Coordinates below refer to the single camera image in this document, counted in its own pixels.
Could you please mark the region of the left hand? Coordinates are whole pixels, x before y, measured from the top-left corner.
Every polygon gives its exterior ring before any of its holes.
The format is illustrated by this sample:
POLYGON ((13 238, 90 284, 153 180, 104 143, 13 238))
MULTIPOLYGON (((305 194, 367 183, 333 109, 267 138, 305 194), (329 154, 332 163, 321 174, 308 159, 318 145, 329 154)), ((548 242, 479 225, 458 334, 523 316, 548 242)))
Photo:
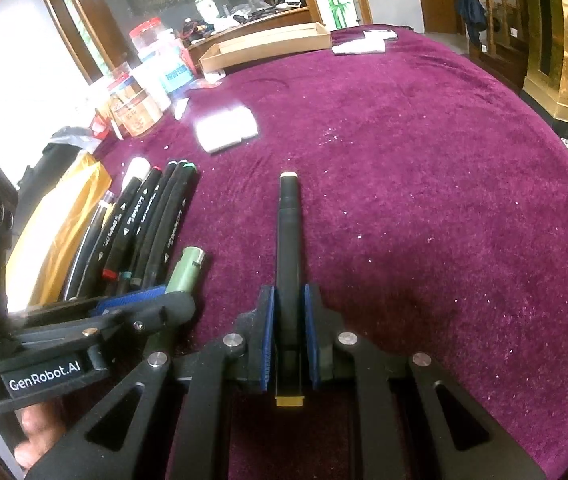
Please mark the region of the left hand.
POLYGON ((67 431, 66 410, 61 399, 33 404, 19 411, 18 419, 26 436, 12 451, 14 462, 28 472, 67 431))

